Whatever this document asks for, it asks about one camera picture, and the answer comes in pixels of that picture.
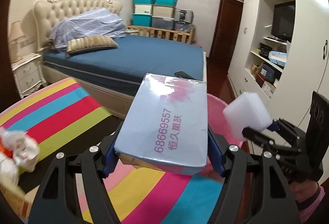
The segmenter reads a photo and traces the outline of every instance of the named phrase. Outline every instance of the blue mattress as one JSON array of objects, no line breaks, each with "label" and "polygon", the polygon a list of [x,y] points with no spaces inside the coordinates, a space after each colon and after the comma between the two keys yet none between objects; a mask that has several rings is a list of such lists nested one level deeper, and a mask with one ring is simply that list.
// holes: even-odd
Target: blue mattress
[{"label": "blue mattress", "polygon": [[197,80],[203,77],[203,52],[185,43],[127,35],[115,40],[116,49],[66,56],[49,50],[44,65],[69,76],[135,96],[146,73],[175,76],[183,71]]}]

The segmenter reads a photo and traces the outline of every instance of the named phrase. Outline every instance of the yellow stripe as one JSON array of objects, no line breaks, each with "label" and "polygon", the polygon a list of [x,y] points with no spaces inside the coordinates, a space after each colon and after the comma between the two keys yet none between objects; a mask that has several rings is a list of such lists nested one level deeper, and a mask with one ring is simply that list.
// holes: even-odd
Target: yellow stripe
[{"label": "yellow stripe", "polygon": [[4,116],[0,118],[0,126],[3,125],[6,121],[8,121],[10,118],[21,112],[22,110],[26,109],[27,107],[31,106],[32,104],[38,102],[39,100],[42,100],[43,98],[50,96],[53,93],[56,93],[57,91],[66,88],[67,86],[73,85],[76,83],[76,81],[71,78],[70,80],[67,80],[63,82],[62,84],[59,84],[54,87],[50,87],[48,90],[45,90],[41,92],[38,95],[35,95],[33,98],[30,98],[26,100],[26,102],[18,105],[17,107],[13,108],[11,111],[6,113]]},{"label": "yellow stripe", "polygon": [[83,132],[87,131],[92,126],[98,124],[110,115],[111,114],[104,108],[99,107],[93,110],[91,113],[88,113],[79,120],[75,121],[74,123],[68,125],[61,131],[55,133],[46,140],[42,141],[39,144],[39,160],[42,160],[51,153],[57,151],[60,147],[64,146],[66,143],[78,137]]},{"label": "yellow stripe", "polygon": [[[120,221],[124,220],[144,200],[164,174],[163,171],[145,167],[134,169],[108,192]],[[85,210],[82,216],[85,221],[93,223],[89,209]]]}]

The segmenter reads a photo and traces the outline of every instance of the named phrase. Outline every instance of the table lamp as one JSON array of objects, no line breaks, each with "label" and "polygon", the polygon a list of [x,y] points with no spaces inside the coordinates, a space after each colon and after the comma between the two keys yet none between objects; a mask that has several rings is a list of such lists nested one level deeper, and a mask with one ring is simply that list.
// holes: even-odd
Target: table lamp
[{"label": "table lamp", "polygon": [[21,27],[20,27],[20,21],[15,21],[12,23],[12,27],[10,29],[10,34],[8,37],[9,41],[9,56],[10,56],[10,62],[14,63],[22,59],[19,57],[19,51],[18,51],[18,39],[23,37],[25,34],[23,33]]}]

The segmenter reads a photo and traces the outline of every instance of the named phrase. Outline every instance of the person's hand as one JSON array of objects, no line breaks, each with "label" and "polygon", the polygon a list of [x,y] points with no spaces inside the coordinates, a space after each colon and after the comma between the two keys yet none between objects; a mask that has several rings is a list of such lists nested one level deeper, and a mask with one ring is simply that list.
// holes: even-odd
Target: person's hand
[{"label": "person's hand", "polygon": [[315,194],[318,184],[315,181],[305,180],[302,183],[294,181],[290,185],[293,197],[298,203],[301,203]]}]

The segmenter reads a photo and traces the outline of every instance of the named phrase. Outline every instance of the red stripe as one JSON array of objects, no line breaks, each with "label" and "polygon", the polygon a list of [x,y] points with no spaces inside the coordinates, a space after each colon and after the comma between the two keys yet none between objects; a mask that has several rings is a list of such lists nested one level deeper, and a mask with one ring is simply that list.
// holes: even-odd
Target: red stripe
[{"label": "red stripe", "polygon": [[73,90],[75,90],[79,87],[80,87],[80,85],[78,83],[75,83],[73,85],[67,86],[66,88],[63,88],[63,89],[51,94],[50,96],[47,96],[47,97],[43,98],[42,100],[39,100],[38,102],[30,105],[26,109],[20,111],[18,114],[14,115],[12,118],[7,120],[3,124],[3,127],[7,129],[8,127],[12,126],[14,123],[21,120],[22,118],[24,118],[28,114],[36,111],[37,109],[41,108],[42,106],[44,106],[48,103],[58,99],[59,97],[62,97],[64,95],[66,95],[67,93],[72,92]]},{"label": "red stripe", "polygon": [[144,200],[121,223],[160,224],[183,193],[191,177],[165,173]]},{"label": "red stripe", "polygon": [[100,105],[91,96],[84,97],[36,124],[27,131],[27,134],[41,143],[99,107]]}]

